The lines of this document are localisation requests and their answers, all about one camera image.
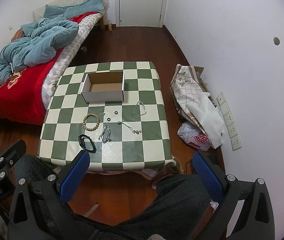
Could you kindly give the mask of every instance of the bed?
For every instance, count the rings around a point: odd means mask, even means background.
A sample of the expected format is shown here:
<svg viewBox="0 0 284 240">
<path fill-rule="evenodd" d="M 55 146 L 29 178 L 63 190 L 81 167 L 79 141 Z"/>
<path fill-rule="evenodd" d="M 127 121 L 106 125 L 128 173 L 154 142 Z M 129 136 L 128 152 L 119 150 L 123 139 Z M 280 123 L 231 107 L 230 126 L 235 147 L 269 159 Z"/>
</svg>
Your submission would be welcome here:
<svg viewBox="0 0 284 240">
<path fill-rule="evenodd" d="M 48 5 L 74 6 L 85 0 L 55 0 Z M 10 80 L 0 86 L 0 118 L 11 121 L 42 125 L 46 109 L 54 93 L 59 78 L 80 49 L 93 27 L 100 22 L 104 27 L 103 15 L 109 7 L 108 0 L 103 0 L 104 10 L 87 12 L 69 20 L 79 24 L 76 38 L 59 49 L 56 56 L 45 64 L 14 72 Z M 35 20 L 42 18 L 45 7 L 34 10 Z"/>
</svg>

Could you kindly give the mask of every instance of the silver bolt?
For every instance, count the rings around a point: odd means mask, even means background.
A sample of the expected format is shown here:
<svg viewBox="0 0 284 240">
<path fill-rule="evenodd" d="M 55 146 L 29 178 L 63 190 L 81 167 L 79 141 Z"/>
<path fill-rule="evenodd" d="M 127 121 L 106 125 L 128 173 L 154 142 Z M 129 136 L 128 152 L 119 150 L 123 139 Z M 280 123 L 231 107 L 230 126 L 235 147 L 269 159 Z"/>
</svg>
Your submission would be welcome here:
<svg viewBox="0 0 284 240">
<path fill-rule="evenodd" d="M 54 174 L 52 174 L 52 175 L 48 176 L 47 179 L 48 179 L 49 181 L 53 181 L 53 180 L 56 179 L 56 176 L 55 176 Z"/>
<path fill-rule="evenodd" d="M 235 181 L 235 176 L 232 175 L 232 174 L 229 174 L 229 175 L 227 176 L 227 179 L 228 179 L 229 181 Z"/>
<path fill-rule="evenodd" d="M 19 180 L 19 184 L 20 184 L 20 185 L 23 185 L 24 183 L 25 183 L 25 179 L 24 179 L 24 178 L 22 178 L 22 179 Z"/>
<path fill-rule="evenodd" d="M 261 179 L 261 178 L 258 178 L 258 184 L 263 185 L 263 184 L 264 184 L 264 180 L 263 180 L 263 179 Z"/>
</svg>

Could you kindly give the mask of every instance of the wall outlet cover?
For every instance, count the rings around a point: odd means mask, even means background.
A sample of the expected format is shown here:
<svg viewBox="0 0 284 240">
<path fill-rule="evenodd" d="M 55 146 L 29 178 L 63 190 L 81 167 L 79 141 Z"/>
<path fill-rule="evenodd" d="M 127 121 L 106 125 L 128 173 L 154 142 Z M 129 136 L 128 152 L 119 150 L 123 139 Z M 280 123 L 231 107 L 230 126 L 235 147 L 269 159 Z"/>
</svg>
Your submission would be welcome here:
<svg viewBox="0 0 284 240">
<path fill-rule="evenodd" d="M 236 128 L 235 123 L 232 123 L 230 126 L 228 126 L 227 131 L 229 133 L 230 138 L 238 134 L 238 129 Z"/>
<path fill-rule="evenodd" d="M 227 104 L 226 101 L 220 105 L 220 109 L 222 116 L 225 116 L 230 111 L 229 105 Z"/>
<path fill-rule="evenodd" d="M 231 145 L 234 151 L 242 147 L 240 136 L 238 134 L 231 138 Z"/>
<path fill-rule="evenodd" d="M 217 100 L 219 105 L 223 104 L 226 101 L 223 92 L 218 95 Z"/>
<path fill-rule="evenodd" d="M 224 122 L 226 126 L 229 126 L 232 123 L 234 123 L 234 119 L 233 119 L 231 112 L 228 112 L 225 116 L 223 116 L 223 118 L 224 118 Z"/>
</svg>

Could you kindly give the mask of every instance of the beaded bracelet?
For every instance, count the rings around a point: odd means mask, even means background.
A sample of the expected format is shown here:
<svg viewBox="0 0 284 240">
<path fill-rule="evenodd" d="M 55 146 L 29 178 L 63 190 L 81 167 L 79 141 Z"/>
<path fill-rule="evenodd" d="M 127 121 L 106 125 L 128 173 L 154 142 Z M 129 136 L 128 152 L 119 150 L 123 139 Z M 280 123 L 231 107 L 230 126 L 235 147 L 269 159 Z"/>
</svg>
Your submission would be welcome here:
<svg viewBox="0 0 284 240">
<path fill-rule="evenodd" d="M 89 117 L 89 116 L 94 116 L 96 118 L 96 126 L 93 127 L 93 128 L 88 128 L 86 127 L 86 119 Z M 83 127 L 86 131 L 95 131 L 100 125 L 100 118 L 96 115 L 96 114 L 87 114 L 84 119 L 83 119 Z"/>
</svg>

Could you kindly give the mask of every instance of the checkered tablecloth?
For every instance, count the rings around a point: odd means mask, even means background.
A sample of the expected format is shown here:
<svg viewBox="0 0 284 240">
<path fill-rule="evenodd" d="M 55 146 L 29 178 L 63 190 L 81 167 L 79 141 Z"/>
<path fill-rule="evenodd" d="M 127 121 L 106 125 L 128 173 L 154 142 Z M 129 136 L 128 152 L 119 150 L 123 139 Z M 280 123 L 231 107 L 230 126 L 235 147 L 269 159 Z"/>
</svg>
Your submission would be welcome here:
<svg viewBox="0 0 284 240">
<path fill-rule="evenodd" d="M 118 70 L 125 72 L 123 102 L 88 104 L 84 101 L 80 91 L 86 73 Z M 132 113 L 138 101 L 144 103 L 147 114 L 134 117 Z M 135 114 L 140 112 L 144 113 L 142 106 L 136 108 Z M 88 132 L 83 128 L 87 113 L 99 116 L 100 126 L 96 131 Z M 118 121 L 142 133 L 133 134 L 128 127 L 118 125 Z M 105 124 L 111 129 L 112 141 L 104 144 L 98 137 Z M 89 117 L 86 126 L 95 125 L 96 119 Z M 81 150 L 78 143 L 81 134 L 90 136 L 97 149 L 96 153 L 90 153 L 89 171 L 139 170 L 152 174 L 148 170 L 159 171 L 167 164 L 179 169 L 178 161 L 171 155 L 159 76 L 152 62 L 96 63 L 65 70 L 47 109 L 38 156 L 59 166 L 70 163 Z"/>
</svg>

